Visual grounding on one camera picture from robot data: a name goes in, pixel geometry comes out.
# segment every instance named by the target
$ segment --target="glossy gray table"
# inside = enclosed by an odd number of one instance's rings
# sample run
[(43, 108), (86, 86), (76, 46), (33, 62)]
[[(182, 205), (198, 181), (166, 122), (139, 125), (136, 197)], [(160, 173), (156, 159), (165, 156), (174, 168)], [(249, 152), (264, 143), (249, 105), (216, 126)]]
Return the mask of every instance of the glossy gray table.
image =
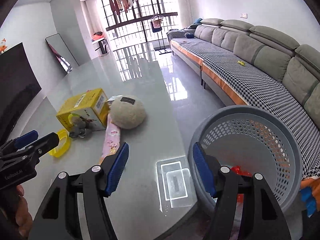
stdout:
[[(193, 182), (188, 176), (189, 166), (181, 135), (172, 115), (172, 106), (154, 52), (148, 50), (144, 53), (151, 62), (144, 58), (133, 59), (128, 53), (127, 50), (128, 65), (123, 60), (116, 62), (111, 53), (74, 68), (39, 104), (23, 125), (22, 134), (37, 130), (39, 137), (42, 137), (61, 129), (62, 125), (55, 115), (64, 100), (89, 89), (101, 87), (108, 97), (136, 95), (140, 98), (147, 118), (136, 129), (121, 131), (121, 140), (130, 147), (129, 159), (117, 190), (105, 202), (119, 240), (150, 240), (162, 238), (191, 215), (197, 199)], [(97, 164), (104, 136), (104, 130), (95, 131), (91, 138), (74, 140), (69, 151), (60, 158), (48, 154), (41, 157), (36, 166), (38, 175), (23, 184), (33, 218), (52, 181), (61, 171), (73, 175), (83, 173)], [(157, 170), (157, 162), (171, 163), (170, 159), (178, 157), (176, 160), (183, 163), (180, 168), (184, 168), (188, 201), (184, 201), (186, 198), (182, 196), (175, 198), (175, 204), (172, 205), (173, 200), (166, 200), (171, 197), (164, 195), (164, 187), (168, 187), (169, 183), (162, 181), (162, 178), (166, 178), (161, 177), (160, 165)], [(78, 200), (83, 238), (89, 239), (81, 194)]]

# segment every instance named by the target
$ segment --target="black tv screen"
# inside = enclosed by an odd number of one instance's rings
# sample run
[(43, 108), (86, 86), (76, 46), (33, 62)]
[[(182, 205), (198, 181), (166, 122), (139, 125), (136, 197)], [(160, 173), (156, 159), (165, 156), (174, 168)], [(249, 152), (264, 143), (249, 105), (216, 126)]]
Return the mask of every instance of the black tv screen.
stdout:
[(0, 146), (40, 90), (22, 43), (0, 55)]

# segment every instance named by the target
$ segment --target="gray plastic basket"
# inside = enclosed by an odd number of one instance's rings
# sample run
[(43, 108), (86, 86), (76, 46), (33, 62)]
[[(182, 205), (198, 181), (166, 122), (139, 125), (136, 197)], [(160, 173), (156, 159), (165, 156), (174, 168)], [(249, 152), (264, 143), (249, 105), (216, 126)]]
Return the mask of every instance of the gray plastic basket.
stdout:
[(215, 156), (221, 165), (239, 165), (252, 174), (261, 173), (283, 212), (298, 194), (302, 179), (300, 149), (287, 126), (271, 113), (253, 106), (228, 106), (196, 129), (188, 160), (197, 196), (211, 214), (215, 201), (205, 192), (195, 166), (195, 142), (200, 142), (206, 154)]

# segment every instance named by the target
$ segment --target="black tag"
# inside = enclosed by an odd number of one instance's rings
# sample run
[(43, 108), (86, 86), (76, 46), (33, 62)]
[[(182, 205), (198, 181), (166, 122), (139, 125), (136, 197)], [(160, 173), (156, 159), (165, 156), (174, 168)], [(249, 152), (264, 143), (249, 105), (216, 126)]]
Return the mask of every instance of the black tag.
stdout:
[(134, 105), (134, 103), (136, 102), (136, 100), (134, 100), (132, 98), (126, 98), (126, 97), (121, 98), (120, 101), (121, 102), (127, 102), (127, 103), (132, 104), (132, 105)]

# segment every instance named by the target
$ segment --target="gray sofa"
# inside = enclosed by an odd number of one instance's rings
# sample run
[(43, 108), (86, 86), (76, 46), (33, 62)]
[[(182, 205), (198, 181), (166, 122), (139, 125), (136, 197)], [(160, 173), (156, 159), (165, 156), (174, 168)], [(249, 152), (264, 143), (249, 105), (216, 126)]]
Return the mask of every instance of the gray sofa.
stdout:
[(239, 20), (205, 19), (195, 30), (167, 37), (172, 52), (225, 105), (252, 105), (281, 119), (300, 146), (303, 178), (320, 176), (320, 52), (278, 30)]

